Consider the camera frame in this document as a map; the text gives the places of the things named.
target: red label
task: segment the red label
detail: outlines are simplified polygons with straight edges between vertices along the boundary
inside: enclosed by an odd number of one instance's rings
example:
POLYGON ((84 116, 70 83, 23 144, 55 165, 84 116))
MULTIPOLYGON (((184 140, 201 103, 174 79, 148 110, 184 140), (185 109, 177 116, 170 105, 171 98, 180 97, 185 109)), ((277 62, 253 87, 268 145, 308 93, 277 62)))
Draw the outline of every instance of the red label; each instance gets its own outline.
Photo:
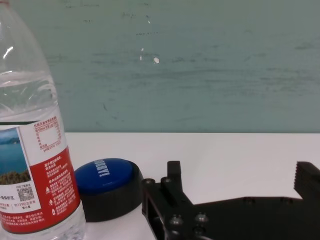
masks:
POLYGON ((68 148, 30 169, 41 209, 20 214, 1 213, 2 226, 11 233, 32 233, 56 225, 80 204, 68 148))
POLYGON ((6 231, 50 228, 79 205, 59 108, 42 121, 0 130, 0 220, 6 231))

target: water in bottle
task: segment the water in bottle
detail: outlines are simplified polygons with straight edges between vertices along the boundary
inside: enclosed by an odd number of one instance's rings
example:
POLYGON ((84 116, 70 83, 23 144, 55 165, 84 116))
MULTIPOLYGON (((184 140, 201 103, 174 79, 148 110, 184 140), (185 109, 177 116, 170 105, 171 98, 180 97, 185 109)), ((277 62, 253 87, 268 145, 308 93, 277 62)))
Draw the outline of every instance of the water in bottle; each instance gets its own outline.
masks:
POLYGON ((0 0, 0 221, 1 240, 84 237, 56 88, 40 47, 6 0, 0 0))

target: green wall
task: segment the green wall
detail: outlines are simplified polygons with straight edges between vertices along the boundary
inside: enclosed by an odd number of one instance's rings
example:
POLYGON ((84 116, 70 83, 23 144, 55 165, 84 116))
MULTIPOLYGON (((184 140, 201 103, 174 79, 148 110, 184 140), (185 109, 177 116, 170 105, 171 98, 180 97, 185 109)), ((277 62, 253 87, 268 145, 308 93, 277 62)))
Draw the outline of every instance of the green wall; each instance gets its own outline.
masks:
POLYGON ((11 2, 69 132, 320 132, 319 0, 11 2))

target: white table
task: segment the white table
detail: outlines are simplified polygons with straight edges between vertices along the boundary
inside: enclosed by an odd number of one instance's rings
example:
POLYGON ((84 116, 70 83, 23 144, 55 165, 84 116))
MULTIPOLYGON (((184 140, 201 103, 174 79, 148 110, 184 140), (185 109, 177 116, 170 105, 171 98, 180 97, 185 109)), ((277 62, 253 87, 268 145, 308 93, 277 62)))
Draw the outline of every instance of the white table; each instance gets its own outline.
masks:
MULTIPOLYGON (((101 159, 135 162, 157 182, 181 161, 183 190, 195 203, 243 196, 299 197, 296 162, 320 168, 320 134, 67 133, 74 168, 101 159)), ((86 240, 152 240, 141 206, 115 220, 88 223, 86 240)))

